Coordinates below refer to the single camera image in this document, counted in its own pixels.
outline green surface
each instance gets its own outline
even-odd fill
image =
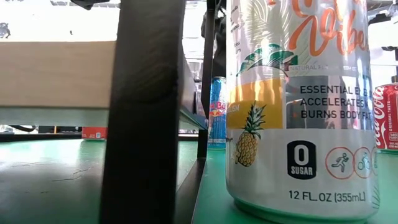
[[[381,207],[368,224],[398,223],[398,156],[378,154]],[[194,224],[256,224],[271,223],[240,211],[226,190],[225,152],[208,151],[205,173],[203,174]]]
[[[196,148],[180,142],[177,185]],[[104,149],[104,141],[0,144],[0,224],[97,224]]]

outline beverage can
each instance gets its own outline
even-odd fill
[[[398,83],[375,89],[373,110],[376,147],[398,152]]]
[[[380,203],[366,1],[227,8],[228,192],[277,223],[364,223]]]
[[[214,77],[210,89],[208,148],[226,147],[226,79]]]

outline pineapple illustration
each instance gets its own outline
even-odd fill
[[[264,117],[262,111],[265,107],[266,105],[256,107],[256,102],[251,105],[249,116],[246,118],[246,125],[243,127],[244,131],[236,143],[235,164],[240,163],[245,167],[253,164],[257,154],[258,139],[261,139],[258,131],[262,130],[260,125],[265,123],[262,119]]]

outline red can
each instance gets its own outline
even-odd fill
[[[398,83],[375,89],[373,111],[376,147],[398,150]]]

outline can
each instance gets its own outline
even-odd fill
[[[365,0],[231,0],[226,181],[277,223],[379,209]]]
[[[398,83],[376,87],[373,110],[376,147],[398,152]]]
[[[226,79],[214,77],[210,89],[208,148],[226,147]]]

